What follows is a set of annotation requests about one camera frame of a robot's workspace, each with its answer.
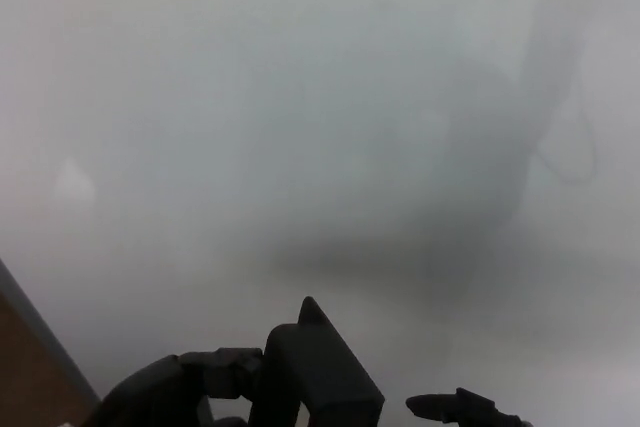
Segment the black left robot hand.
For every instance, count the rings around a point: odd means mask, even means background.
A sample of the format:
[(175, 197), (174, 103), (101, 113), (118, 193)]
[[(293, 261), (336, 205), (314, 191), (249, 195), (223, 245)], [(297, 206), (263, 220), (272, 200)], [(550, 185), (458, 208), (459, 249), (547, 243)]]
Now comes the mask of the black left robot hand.
[(384, 403), (376, 386), (353, 391), (363, 374), (326, 323), (275, 327), (265, 348), (170, 355), (119, 383), (88, 426), (293, 426), (306, 407), (312, 426), (336, 426), (343, 410)]

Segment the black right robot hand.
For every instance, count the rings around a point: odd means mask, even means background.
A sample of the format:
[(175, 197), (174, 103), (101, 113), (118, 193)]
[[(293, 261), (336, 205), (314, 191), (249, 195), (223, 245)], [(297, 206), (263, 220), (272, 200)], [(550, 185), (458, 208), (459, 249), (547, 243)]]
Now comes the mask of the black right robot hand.
[(453, 394), (425, 394), (409, 397), (408, 409), (419, 418), (462, 427), (531, 426), (517, 415), (505, 414), (495, 402), (463, 388)]

